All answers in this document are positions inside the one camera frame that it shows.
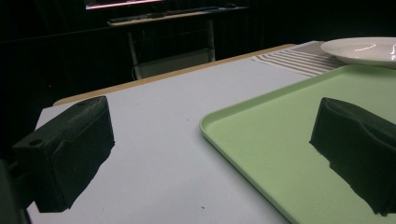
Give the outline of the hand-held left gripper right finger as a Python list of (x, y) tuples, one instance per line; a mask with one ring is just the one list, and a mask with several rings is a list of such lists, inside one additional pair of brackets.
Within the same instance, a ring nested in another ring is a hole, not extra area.
[(396, 214), (396, 124), (324, 97), (310, 144), (374, 213)]

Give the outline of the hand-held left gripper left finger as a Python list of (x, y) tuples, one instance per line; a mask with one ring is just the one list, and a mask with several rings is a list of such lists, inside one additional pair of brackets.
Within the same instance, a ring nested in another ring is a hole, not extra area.
[(41, 213), (71, 208), (115, 146), (105, 96), (76, 103), (13, 147), (25, 175), (17, 187), (21, 203)]

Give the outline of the light green plastic tray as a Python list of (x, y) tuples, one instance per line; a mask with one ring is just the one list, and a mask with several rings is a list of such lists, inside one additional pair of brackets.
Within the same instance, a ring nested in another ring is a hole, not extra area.
[(310, 145), (322, 98), (396, 124), (396, 70), (346, 65), (204, 116), (203, 136), (292, 224), (396, 224)]

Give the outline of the white plate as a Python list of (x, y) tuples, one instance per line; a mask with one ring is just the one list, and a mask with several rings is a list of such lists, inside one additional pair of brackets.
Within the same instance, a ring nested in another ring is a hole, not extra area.
[(346, 64), (396, 69), (396, 37), (351, 37), (324, 42), (321, 49)]

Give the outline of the grey striped cloth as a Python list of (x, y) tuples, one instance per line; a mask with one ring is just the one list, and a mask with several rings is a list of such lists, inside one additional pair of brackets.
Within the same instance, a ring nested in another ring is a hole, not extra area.
[(252, 60), (308, 77), (315, 77), (345, 64), (326, 53), (321, 45), (323, 41), (311, 41), (288, 49), (253, 56)]

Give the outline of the desk with metal legs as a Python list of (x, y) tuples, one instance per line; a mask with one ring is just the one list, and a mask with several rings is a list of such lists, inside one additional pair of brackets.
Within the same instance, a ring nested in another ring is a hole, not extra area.
[(113, 19), (126, 33), (132, 78), (139, 80), (216, 60), (215, 26), (238, 18), (247, 7), (202, 7)]

